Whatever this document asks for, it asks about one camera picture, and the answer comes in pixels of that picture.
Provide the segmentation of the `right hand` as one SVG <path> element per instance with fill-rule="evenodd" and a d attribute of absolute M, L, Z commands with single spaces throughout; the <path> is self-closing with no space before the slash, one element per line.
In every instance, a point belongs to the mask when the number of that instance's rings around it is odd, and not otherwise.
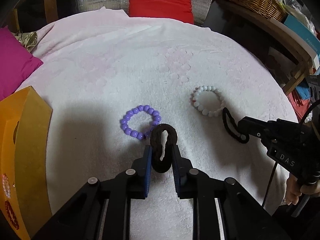
<path fill-rule="evenodd" d="M 299 201 L 299 197 L 302 194 L 319 197 L 319 192 L 320 192 L 319 180 L 317 180 L 317 183 L 311 186 L 303 185 L 299 187 L 297 183 L 297 178 L 294 175 L 290 174 L 286 181 L 285 202 L 287 205 L 290 205 L 290 204 L 296 205 Z"/>

